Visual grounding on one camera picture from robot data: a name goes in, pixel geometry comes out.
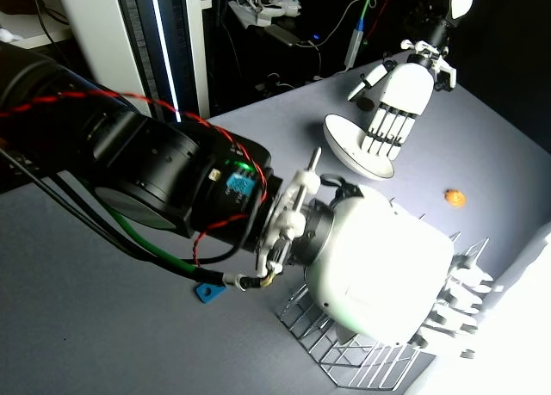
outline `dark background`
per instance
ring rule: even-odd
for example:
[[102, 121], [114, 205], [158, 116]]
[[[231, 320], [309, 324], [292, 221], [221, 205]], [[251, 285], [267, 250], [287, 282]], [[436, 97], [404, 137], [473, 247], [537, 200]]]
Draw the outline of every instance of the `dark background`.
[[[301, 86], [318, 75], [318, 54], [312, 48], [288, 48], [261, 28], [244, 30], [226, 6], [213, 0], [205, 12], [208, 75], [214, 114], [224, 113], [262, 99], [254, 88], [277, 72], [284, 83]], [[302, 40], [318, 34], [323, 40], [352, 0], [300, 0], [301, 15], [280, 18], [285, 28]], [[371, 29], [385, 0], [369, 9], [365, 33]], [[384, 52], [399, 52], [399, 43], [414, 39], [412, 14], [426, 0], [389, 0], [384, 13], [362, 46], [356, 66], [380, 59]], [[458, 82], [503, 115], [515, 127], [551, 152], [546, 98], [551, 96], [551, 68], [545, 60], [550, 42], [547, 0], [474, 0], [469, 14], [454, 31], [449, 62], [458, 70]], [[320, 48], [321, 77], [344, 68], [343, 61], [363, 3], [352, 5], [339, 30]], [[233, 55], [232, 37], [241, 74]], [[281, 87], [274, 93], [287, 91]]]

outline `blue object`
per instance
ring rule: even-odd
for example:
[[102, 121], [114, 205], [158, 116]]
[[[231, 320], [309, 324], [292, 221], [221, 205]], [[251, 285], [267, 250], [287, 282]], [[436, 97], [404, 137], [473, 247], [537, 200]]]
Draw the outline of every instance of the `blue object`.
[[251, 195], [252, 189], [255, 187], [255, 181], [251, 180], [249, 177], [241, 176], [238, 173], [233, 173], [226, 182], [226, 186], [233, 190], [237, 191], [242, 195], [247, 197]]
[[227, 289], [225, 286], [215, 286], [208, 283], [202, 283], [201, 285], [195, 288], [195, 294], [201, 302], [204, 304], [210, 303], [211, 300], [214, 300], [219, 294], [224, 292]]

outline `white bowl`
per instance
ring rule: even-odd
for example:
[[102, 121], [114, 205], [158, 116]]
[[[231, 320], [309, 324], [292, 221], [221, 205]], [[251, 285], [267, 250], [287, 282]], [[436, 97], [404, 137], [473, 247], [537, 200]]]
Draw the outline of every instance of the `white bowl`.
[[352, 171], [378, 181], [394, 176], [394, 167], [388, 157], [362, 151], [366, 133], [350, 120], [340, 115], [327, 115], [324, 135], [331, 150]]

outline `robotic hand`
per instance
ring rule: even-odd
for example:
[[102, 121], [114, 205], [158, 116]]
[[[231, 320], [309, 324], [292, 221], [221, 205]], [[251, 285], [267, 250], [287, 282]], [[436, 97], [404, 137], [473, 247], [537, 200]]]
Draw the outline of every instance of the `robotic hand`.
[[[371, 178], [391, 177], [391, 162], [406, 142], [416, 118], [424, 112], [432, 90], [451, 91], [455, 87], [455, 68], [444, 60], [449, 53], [449, 31], [469, 11], [472, 2], [430, 0], [429, 13], [424, 16], [420, 30], [424, 40], [415, 43], [403, 40], [401, 43], [403, 50], [412, 51], [407, 62], [398, 64], [386, 60], [367, 76], [361, 75], [362, 81], [348, 96], [351, 102], [361, 98], [366, 90], [383, 78], [387, 77], [387, 82], [381, 92], [379, 107], [365, 132], [352, 128], [351, 137], [330, 141], [331, 148], [347, 165], [350, 166], [349, 157], [353, 157], [356, 164], [351, 168], [354, 171]], [[326, 127], [333, 131], [342, 124], [326, 124]]]
[[250, 25], [268, 27], [272, 18], [300, 14], [299, 0], [245, 0], [245, 3], [235, 0], [230, 2], [230, 8], [245, 29]]
[[[0, 137], [47, 173], [87, 214], [87, 226], [119, 250], [193, 281], [243, 291], [267, 287], [285, 265], [300, 265], [319, 307], [349, 330], [431, 353], [470, 354], [462, 338], [476, 324], [474, 292], [489, 292], [492, 278], [454, 256], [446, 235], [382, 194], [318, 176], [320, 149], [279, 195], [282, 180], [270, 155], [253, 141], [192, 114], [186, 116], [198, 122], [145, 117], [120, 94], [15, 46], [0, 43], [0, 60]], [[2, 146], [0, 154], [26, 169]], [[130, 238], [58, 170], [83, 182]], [[335, 199], [306, 204], [321, 184], [337, 189]], [[194, 254], [205, 235], [232, 248], [180, 260], [151, 246], [125, 218], [186, 238], [198, 231]], [[256, 275], [204, 268], [240, 249], [256, 252]]]

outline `red wire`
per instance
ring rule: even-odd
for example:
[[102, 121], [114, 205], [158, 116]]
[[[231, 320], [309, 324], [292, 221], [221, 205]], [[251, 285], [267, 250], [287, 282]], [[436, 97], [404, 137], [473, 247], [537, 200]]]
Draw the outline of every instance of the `red wire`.
[[388, 0], [385, 0], [385, 2], [381, 6], [381, 10], [379, 11], [379, 15], [375, 18], [375, 22], [373, 22], [373, 27], [369, 30], [368, 36], [365, 37], [365, 40], [368, 40], [371, 37], [371, 34], [373, 31], [375, 31], [375, 27], [377, 26], [377, 22], [379, 21], [379, 17], [382, 15], [383, 11], [387, 7]]
[[[232, 144], [236, 145], [241, 150], [241, 152], [243, 152], [243, 156], [249, 162], [251, 162], [254, 165], [255, 169], [258, 172], [258, 175], [260, 176], [260, 181], [261, 181], [262, 186], [263, 186], [262, 202], [264, 202], [266, 200], [266, 197], [268, 195], [268, 183], [266, 181], [266, 177], [263, 173], [263, 170], [258, 165], [258, 163], [252, 159], [249, 152], [243, 147], [243, 145], [241, 143], [235, 141], [233, 139], [232, 135], [227, 130], [225, 130], [224, 128], [214, 126], [210, 122], [207, 122], [207, 121], [203, 120], [197, 114], [189, 113], [189, 112], [180, 112], [179, 110], [175, 109], [172, 105], [170, 105], [166, 101], [153, 100], [151, 98], [148, 98], [146, 96], [141, 96], [141, 95], [135, 94], [133, 92], [115, 92], [115, 91], [103, 90], [103, 89], [92, 89], [92, 90], [86, 91], [86, 92], [83, 92], [83, 91], [61, 91], [56, 96], [36, 96], [35, 98], [31, 99], [30, 102], [22, 104], [18, 107], [10, 108], [9, 111], [4, 111], [4, 112], [0, 111], [0, 118], [6, 118], [6, 117], [10, 117], [12, 114], [19, 114], [19, 113], [22, 113], [22, 112], [25, 112], [25, 111], [29, 111], [34, 105], [38, 105], [38, 104], [59, 102], [63, 98], [66, 98], [66, 97], [67, 98], [85, 98], [85, 97], [88, 97], [88, 96], [109, 96], [109, 97], [112, 97], [112, 98], [119, 98], [119, 97], [122, 97], [122, 96], [126, 96], [126, 97], [130, 97], [130, 98], [136, 98], [138, 100], [147, 102], [148, 104], [156, 104], [156, 105], [159, 105], [163, 108], [167, 108], [172, 113], [184, 114], [187, 117], [189, 117], [193, 120], [196, 120], [197, 122], [199, 122], [200, 124], [202, 124], [203, 126], [205, 126], [207, 128], [213, 128], [213, 130], [217, 131], [218, 133], [221, 133]], [[229, 219], [221, 220], [221, 221], [217, 221], [215, 223], [212, 223], [211, 225], [209, 225], [207, 227], [207, 229], [205, 229], [202, 233], [200, 233], [199, 236], [197, 237], [197, 239], [193, 242], [193, 258], [195, 260], [195, 264], [197, 266], [199, 266], [199, 257], [198, 257], [199, 242], [207, 235], [207, 233], [209, 231], [224, 227], [225, 225], [228, 225], [228, 224], [232, 223], [233, 221], [236, 221], [236, 220], [239, 220], [239, 219], [245, 219], [247, 217], [248, 217], [247, 214], [235, 214], [235, 215], [231, 216]]]

